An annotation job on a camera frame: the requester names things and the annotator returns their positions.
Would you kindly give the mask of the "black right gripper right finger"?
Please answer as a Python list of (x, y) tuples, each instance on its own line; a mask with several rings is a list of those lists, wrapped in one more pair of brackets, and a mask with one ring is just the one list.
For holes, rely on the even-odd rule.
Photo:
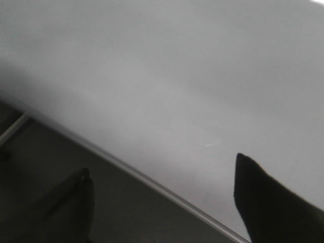
[(238, 153), (234, 202), (252, 242), (323, 242), (323, 211)]

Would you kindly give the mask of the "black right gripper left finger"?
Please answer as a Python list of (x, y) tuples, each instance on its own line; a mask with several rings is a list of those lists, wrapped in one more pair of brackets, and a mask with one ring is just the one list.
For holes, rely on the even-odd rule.
[(93, 181), (82, 168), (1, 221), (1, 242), (89, 242), (94, 205)]

